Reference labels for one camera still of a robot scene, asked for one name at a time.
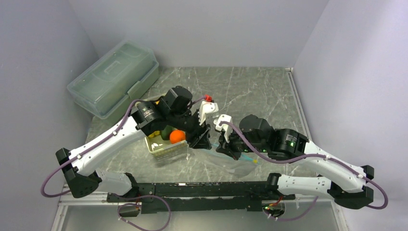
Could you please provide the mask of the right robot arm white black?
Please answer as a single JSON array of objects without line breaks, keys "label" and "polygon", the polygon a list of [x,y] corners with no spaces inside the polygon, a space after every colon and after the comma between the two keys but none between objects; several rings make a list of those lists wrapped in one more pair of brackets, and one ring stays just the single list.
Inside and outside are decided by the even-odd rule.
[{"label": "right robot arm white black", "polygon": [[255,115],[244,117],[236,127],[229,115],[214,121],[220,132],[217,152],[238,160],[243,153],[255,153],[274,164],[303,166],[314,176],[290,176],[270,173],[265,186],[266,196],[301,194],[332,199],[336,204],[361,209],[374,201],[374,190],[367,186],[374,177],[369,166],[355,166],[319,148],[305,135],[289,128],[275,129]]}]

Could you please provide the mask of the clear zip top bag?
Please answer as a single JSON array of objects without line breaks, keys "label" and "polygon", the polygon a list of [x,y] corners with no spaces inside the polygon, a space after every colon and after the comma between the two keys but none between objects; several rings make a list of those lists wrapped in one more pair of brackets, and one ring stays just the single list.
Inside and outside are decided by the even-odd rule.
[{"label": "clear zip top bag", "polygon": [[222,153],[216,152],[218,144],[211,143],[211,149],[193,149],[188,147],[195,158],[203,164],[214,167],[236,179],[248,177],[259,167],[258,161],[242,154],[238,160]]}]

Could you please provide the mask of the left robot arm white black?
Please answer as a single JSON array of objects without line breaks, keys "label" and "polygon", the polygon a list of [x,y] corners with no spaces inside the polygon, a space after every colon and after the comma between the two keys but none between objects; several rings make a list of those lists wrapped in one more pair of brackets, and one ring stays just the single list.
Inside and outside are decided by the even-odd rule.
[{"label": "left robot arm white black", "polygon": [[218,111],[214,100],[206,95],[198,100],[200,107],[193,113],[192,93],[182,86],[171,88],[154,100],[134,100],[122,119],[102,135],[85,145],[56,152],[69,192],[74,198],[94,191],[114,193],[132,202],[138,196],[138,185],[130,173],[101,170],[100,164],[110,155],[167,127],[181,130],[190,148],[211,149],[210,125],[206,115]]}]

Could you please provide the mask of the orange fruit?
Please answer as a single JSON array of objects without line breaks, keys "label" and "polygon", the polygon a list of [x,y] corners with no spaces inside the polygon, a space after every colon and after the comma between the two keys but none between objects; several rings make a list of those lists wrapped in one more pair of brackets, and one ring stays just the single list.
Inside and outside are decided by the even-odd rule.
[{"label": "orange fruit", "polygon": [[175,144],[184,140],[186,140],[186,135],[181,130],[174,130],[169,135],[169,141],[171,144]]}]

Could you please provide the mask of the pale green perforated basket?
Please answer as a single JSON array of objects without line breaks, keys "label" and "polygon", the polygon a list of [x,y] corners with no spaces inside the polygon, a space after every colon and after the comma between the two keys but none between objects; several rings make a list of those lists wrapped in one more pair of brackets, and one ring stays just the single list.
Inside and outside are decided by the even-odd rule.
[{"label": "pale green perforated basket", "polygon": [[171,144],[170,141],[162,140],[160,135],[154,138],[149,138],[147,136],[144,138],[144,140],[149,153],[154,157],[162,157],[170,152],[174,152],[179,148],[187,146],[187,142],[185,140],[175,144]]}]

